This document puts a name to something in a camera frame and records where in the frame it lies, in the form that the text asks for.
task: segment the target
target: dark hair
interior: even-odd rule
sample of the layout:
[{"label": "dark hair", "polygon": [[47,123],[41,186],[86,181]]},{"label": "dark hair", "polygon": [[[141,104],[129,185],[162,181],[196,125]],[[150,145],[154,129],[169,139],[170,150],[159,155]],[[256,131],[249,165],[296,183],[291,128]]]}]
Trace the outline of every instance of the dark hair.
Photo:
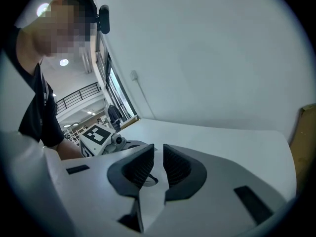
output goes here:
[{"label": "dark hair", "polygon": [[96,23],[98,10],[93,0],[73,0],[73,1],[76,1],[78,4],[84,7],[85,18],[88,21],[87,23]]}]

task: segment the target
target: cardboard box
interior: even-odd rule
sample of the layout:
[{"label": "cardboard box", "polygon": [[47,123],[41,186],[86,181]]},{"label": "cardboard box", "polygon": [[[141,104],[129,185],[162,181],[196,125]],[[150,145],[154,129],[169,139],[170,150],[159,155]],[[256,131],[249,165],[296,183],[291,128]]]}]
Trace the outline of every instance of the cardboard box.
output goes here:
[{"label": "cardboard box", "polygon": [[316,104],[307,105],[301,109],[290,148],[299,193],[307,181],[312,162],[316,158]]},{"label": "cardboard box", "polygon": [[131,124],[135,123],[138,119],[138,116],[135,115],[133,117],[131,117],[130,119],[128,119],[127,121],[125,121],[121,126],[120,128],[121,129],[124,129],[124,128],[127,128],[128,126],[130,126]]}]

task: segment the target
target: black t-shirt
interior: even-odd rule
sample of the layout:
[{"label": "black t-shirt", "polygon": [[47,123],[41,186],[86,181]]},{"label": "black t-shirt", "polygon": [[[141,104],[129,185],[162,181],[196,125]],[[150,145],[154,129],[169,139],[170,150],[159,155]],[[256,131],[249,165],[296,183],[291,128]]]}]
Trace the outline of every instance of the black t-shirt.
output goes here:
[{"label": "black t-shirt", "polygon": [[20,28],[17,27],[12,29],[4,45],[4,50],[16,70],[35,92],[35,96],[23,116],[19,131],[22,134],[31,136],[37,141],[42,140],[44,145],[48,147],[53,147],[64,139],[64,134],[60,129],[55,115],[53,90],[48,85],[48,100],[46,105],[44,105],[44,89],[41,80],[40,65],[36,65],[35,74],[33,76],[22,68],[17,59],[16,40],[19,31]]}]

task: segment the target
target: ceiling light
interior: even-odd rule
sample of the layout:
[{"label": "ceiling light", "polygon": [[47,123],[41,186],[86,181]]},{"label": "ceiling light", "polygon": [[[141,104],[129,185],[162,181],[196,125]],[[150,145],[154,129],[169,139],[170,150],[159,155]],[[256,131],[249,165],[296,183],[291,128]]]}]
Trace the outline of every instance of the ceiling light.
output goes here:
[{"label": "ceiling light", "polygon": [[69,61],[67,59],[62,59],[59,64],[60,66],[66,66],[69,63]]},{"label": "ceiling light", "polygon": [[48,3],[43,3],[42,5],[40,5],[40,6],[38,7],[38,10],[37,10],[37,12],[36,12],[36,14],[38,15],[38,17],[41,16],[41,14],[42,14],[44,11],[47,10],[47,7],[48,7],[48,6],[49,6]]}]

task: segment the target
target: white desk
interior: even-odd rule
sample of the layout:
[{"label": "white desk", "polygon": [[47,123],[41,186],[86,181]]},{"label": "white desk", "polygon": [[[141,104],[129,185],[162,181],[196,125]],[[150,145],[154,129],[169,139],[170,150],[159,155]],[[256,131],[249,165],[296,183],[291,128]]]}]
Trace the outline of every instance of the white desk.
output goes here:
[{"label": "white desk", "polygon": [[276,131],[222,129],[141,119],[119,132],[127,140],[171,144],[230,159],[275,188],[286,201],[295,197],[296,175],[284,136]]}]

